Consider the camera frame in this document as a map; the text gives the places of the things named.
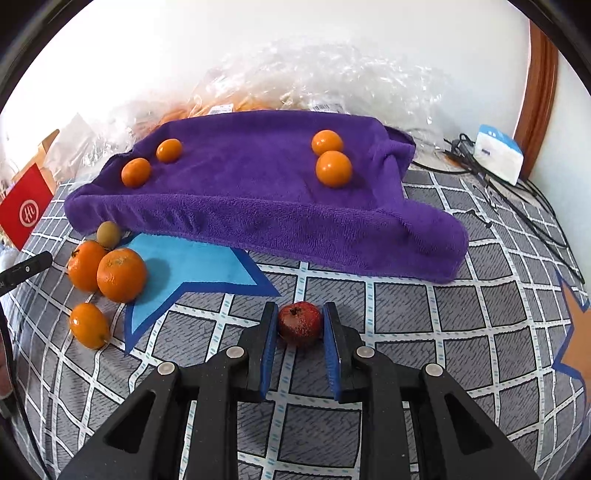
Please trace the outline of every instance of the screw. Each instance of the screw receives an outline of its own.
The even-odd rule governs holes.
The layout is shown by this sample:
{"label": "screw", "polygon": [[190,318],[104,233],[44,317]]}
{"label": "screw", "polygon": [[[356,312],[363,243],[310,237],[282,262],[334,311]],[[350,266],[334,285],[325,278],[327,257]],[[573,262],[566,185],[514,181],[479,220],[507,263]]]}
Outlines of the screw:
{"label": "screw", "polygon": [[230,358],[240,358],[244,355],[244,348],[241,346],[231,346],[228,350],[226,350],[226,355]]}
{"label": "screw", "polygon": [[160,375],[170,375],[174,372],[174,363],[164,362],[158,366],[158,373]]}
{"label": "screw", "polygon": [[441,365],[428,364],[425,367],[425,372],[427,375],[431,375],[432,377],[440,377],[443,375],[443,368],[441,368]]}
{"label": "screw", "polygon": [[357,349],[357,355],[361,358],[372,358],[375,355],[375,350],[370,346],[360,346]]}

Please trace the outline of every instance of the wooden door frame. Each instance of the wooden door frame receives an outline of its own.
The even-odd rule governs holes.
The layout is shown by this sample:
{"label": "wooden door frame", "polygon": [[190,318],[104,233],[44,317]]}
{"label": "wooden door frame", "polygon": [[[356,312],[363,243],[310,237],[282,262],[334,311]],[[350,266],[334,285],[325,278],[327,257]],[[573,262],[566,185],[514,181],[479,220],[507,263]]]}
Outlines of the wooden door frame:
{"label": "wooden door frame", "polygon": [[515,142],[524,155],[520,178],[527,179],[548,130],[558,80],[558,49],[530,21],[530,68],[525,96],[515,130]]}

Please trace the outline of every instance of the orange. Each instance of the orange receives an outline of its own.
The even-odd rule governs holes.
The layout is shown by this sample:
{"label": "orange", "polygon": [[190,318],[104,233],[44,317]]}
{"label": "orange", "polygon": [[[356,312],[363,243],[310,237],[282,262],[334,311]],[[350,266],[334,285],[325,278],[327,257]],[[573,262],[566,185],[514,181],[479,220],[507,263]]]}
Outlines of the orange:
{"label": "orange", "polygon": [[176,138],[164,140],[156,150],[156,158],[162,163],[172,163],[177,161],[183,153],[183,145]]}
{"label": "orange", "polygon": [[312,150],[314,150],[314,153],[318,156],[331,150],[340,152],[343,150],[344,146],[343,140],[339,137],[339,134],[332,130],[322,130],[314,135],[314,138],[312,139]]}
{"label": "orange", "polygon": [[316,177],[327,187],[338,188],[348,184],[353,176],[353,165],[347,155],[329,151],[316,162]]}
{"label": "orange", "polygon": [[148,160],[134,158],[121,170],[121,181],[127,188],[136,189],[148,181],[151,173],[152,165]]}
{"label": "orange", "polygon": [[96,280],[100,292],[109,300],[129,303],[144,289],[148,269],[142,258],[130,248],[107,253],[100,261]]}
{"label": "orange", "polygon": [[88,240],[72,252],[66,266],[72,284],[82,291],[95,292],[99,286],[96,272],[106,251],[97,242]]}
{"label": "orange", "polygon": [[82,345],[93,350],[109,343],[111,332],[105,315],[92,303],[80,303],[70,313],[70,330]]}

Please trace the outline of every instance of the blue gripper pad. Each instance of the blue gripper pad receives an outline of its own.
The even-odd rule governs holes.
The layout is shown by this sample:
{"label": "blue gripper pad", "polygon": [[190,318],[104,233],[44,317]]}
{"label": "blue gripper pad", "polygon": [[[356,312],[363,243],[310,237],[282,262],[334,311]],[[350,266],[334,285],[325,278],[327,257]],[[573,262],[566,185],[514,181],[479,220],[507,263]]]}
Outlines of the blue gripper pad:
{"label": "blue gripper pad", "polygon": [[326,305],[323,308],[324,313],[324,358],[326,360],[326,377],[329,381],[330,389],[336,401],[340,400],[340,361],[336,350],[335,334],[330,322],[329,312]]}
{"label": "blue gripper pad", "polygon": [[271,322],[267,330],[267,339],[265,340],[265,349],[261,358],[261,396],[265,398],[271,385],[271,371],[273,370],[273,360],[275,359],[275,346],[277,345],[277,314],[279,309],[277,304],[273,308]]}

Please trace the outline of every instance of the kiwi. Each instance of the kiwi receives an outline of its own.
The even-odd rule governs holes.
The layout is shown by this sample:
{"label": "kiwi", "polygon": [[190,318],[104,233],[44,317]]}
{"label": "kiwi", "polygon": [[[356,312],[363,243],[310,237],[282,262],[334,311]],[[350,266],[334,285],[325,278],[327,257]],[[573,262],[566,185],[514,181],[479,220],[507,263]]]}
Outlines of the kiwi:
{"label": "kiwi", "polygon": [[113,250],[121,241],[121,230],[113,222],[103,222],[96,231],[96,241],[103,248]]}

